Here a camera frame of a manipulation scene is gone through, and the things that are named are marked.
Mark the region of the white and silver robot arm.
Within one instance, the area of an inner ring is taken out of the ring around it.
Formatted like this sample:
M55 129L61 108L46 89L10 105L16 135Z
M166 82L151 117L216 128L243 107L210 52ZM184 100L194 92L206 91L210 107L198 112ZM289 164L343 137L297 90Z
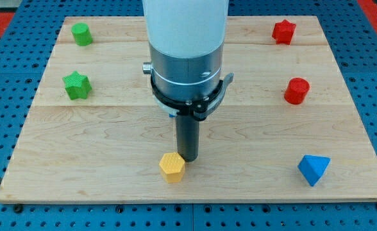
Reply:
M228 0L143 0L152 80L167 98L197 101L217 87Z

